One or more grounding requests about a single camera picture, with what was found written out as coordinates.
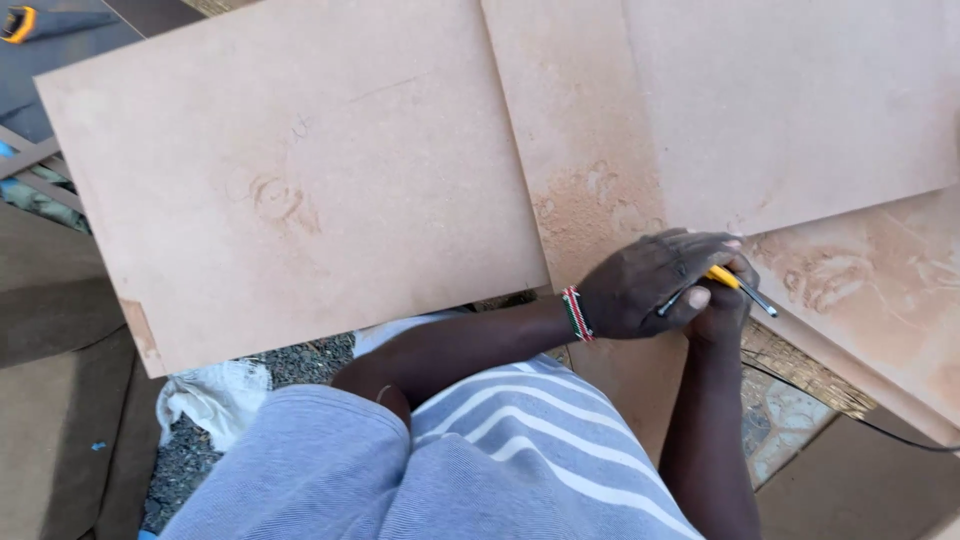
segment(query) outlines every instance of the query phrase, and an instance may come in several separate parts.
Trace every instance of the blue cloth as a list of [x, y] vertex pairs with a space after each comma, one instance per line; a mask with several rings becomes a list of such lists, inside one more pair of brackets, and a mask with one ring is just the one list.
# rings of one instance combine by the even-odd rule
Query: blue cloth
[[701, 538], [598, 390], [544, 355], [421, 405], [274, 392], [161, 535]]

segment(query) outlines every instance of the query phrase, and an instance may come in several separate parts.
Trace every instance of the white stripe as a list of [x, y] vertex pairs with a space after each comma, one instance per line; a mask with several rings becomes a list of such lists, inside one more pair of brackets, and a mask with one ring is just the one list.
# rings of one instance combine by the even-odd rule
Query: white stripe
[[628, 437], [630, 437], [630, 440], [636, 442], [637, 444], [640, 444], [636, 440], [636, 437], [634, 437], [634, 434], [632, 431], [623, 427], [619, 422], [613, 420], [613, 418], [609, 416], [604, 416], [603, 414], [600, 414], [598, 412], [586, 410], [578, 406], [571, 405], [567, 402], [558, 400], [557, 398], [551, 396], [550, 394], [544, 392], [543, 390], [540, 390], [539, 388], [534, 388], [531, 386], [519, 386], [516, 384], [500, 384], [497, 386], [491, 386], [489, 388], [484, 388], [483, 390], [480, 390], [476, 394], [473, 394], [472, 396], [470, 396], [470, 399], [466, 400], [463, 405], [460, 405], [460, 407], [458, 407], [457, 410], [453, 411], [452, 414], [447, 416], [446, 419], [440, 422], [438, 426], [433, 428], [431, 431], [424, 433], [423, 435], [414, 439], [414, 444], [419, 443], [423, 439], [423, 437], [429, 437], [430, 435], [439, 435], [447, 431], [450, 428], [450, 426], [453, 425], [454, 422], [456, 422], [457, 420], [460, 420], [464, 415], [474, 410], [476, 407], [478, 407], [480, 404], [485, 402], [491, 396], [495, 394], [499, 394], [501, 392], [519, 392], [520, 394], [533, 396], [537, 399], [543, 400], [551, 404], [552, 406], [558, 408], [559, 410], [562, 410], [567, 414], [576, 416], [581, 420], [587, 420], [588, 422], [593, 422], [594, 424], [600, 424], [603, 426], [607, 426], [608, 428], [612, 428], [614, 430], [620, 431], [624, 435], [627, 435]]
[[610, 410], [612, 410], [613, 412], [616, 412], [616, 409], [613, 408], [613, 405], [611, 405], [611, 403], [606, 400], [606, 397], [605, 396], [601, 397], [602, 394], [598, 396], [597, 393], [591, 392], [590, 390], [585, 389], [583, 386], [580, 386], [579, 384], [574, 384], [573, 382], [570, 382], [569, 380], [564, 380], [560, 377], [557, 377], [556, 375], [545, 375], [543, 373], [527, 373], [523, 371], [481, 371], [480, 373], [471, 375], [466, 379], [460, 380], [459, 382], [449, 385], [446, 389], [442, 390], [440, 393], [435, 394], [433, 397], [431, 397], [427, 401], [420, 404], [420, 406], [417, 407], [417, 410], [415, 410], [412, 414], [416, 416], [424, 412], [425, 410], [429, 409], [433, 405], [436, 405], [439, 402], [443, 401], [444, 398], [446, 398], [446, 396], [449, 396], [451, 392], [453, 392], [457, 388], [460, 388], [464, 384], [467, 384], [468, 382], [477, 382], [478, 380], [500, 379], [502, 377], [533, 377], [534, 379], [549, 380], [551, 382], [554, 382], [555, 384], [559, 384], [564, 388], [573, 390], [574, 392], [580, 392], [585, 396], [590, 396], [594, 400], [609, 407]]
[[476, 430], [471, 431], [464, 438], [468, 442], [475, 443], [480, 440], [481, 437], [486, 435], [497, 422], [508, 416], [513, 416], [521, 424], [527, 428], [530, 428], [531, 430], [537, 430], [546, 433], [547, 435], [556, 437], [570, 446], [575, 447], [577, 450], [584, 452], [585, 454], [599, 457], [600, 459], [605, 459], [607, 461], [612, 461], [613, 463], [619, 463], [620, 465], [630, 467], [631, 469], [640, 472], [642, 475], [659, 486], [660, 489], [663, 490], [663, 493], [665, 493], [667, 497], [673, 501], [673, 496], [670, 494], [670, 490], [667, 489], [666, 484], [663, 483], [660, 475], [655, 473], [654, 470], [647, 466], [647, 464], [643, 461], [640, 461], [639, 459], [625, 452], [620, 452], [619, 450], [615, 450], [610, 447], [591, 443], [567, 430], [564, 430], [563, 428], [543, 420], [542, 418], [527, 414], [513, 405], [507, 405], [497, 410], [493, 415], [491, 415], [490, 418], [487, 419], [487, 421], [481, 424]]
[[494, 461], [506, 461], [521, 450], [532, 450], [539, 454], [540, 458], [543, 459], [547, 466], [550, 467], [550, 470], [553, 471], [553, 474], [557, 475], [557, 479], [559, 479], [560, 482], [586, 497], [590, 497], [591, 499], [601, 503], [619, 504], [622, 506], [629, 506], [631, 508], [642, 510], [687, 538], [694, 540], [703, 539], [703, 536], [698, 534], [695, 530], [687, 527], [685, 524], [681, 523], [677, 518], [663, 511], [662, 508], [660, 508], [650, 499], [632, 491], [600, 485], [594, 481], [571, 473], [555, 463], [552, 463], [536, 446], [534, 446], [534, 443], [530, 439], [524, 436], [517, 436], [510, 439], [507, 441], [507, 444], [503, 445], [503, 448], [493, 453], [491, 458]]

